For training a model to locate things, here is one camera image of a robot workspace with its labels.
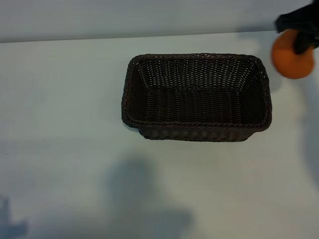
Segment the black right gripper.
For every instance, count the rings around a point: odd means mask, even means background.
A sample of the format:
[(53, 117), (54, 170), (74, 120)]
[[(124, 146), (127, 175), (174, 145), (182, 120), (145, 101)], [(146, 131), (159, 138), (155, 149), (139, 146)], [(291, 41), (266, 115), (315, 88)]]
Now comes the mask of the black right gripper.
[(294, 41), (294, 52), (303, 54), (309, 48), (319, 46), (319, 1), (313, 0), (310, 4), (293, 11), (291, 14), (282, 14), (275, 20), (277, 33), (289, 29), (299, 30)]

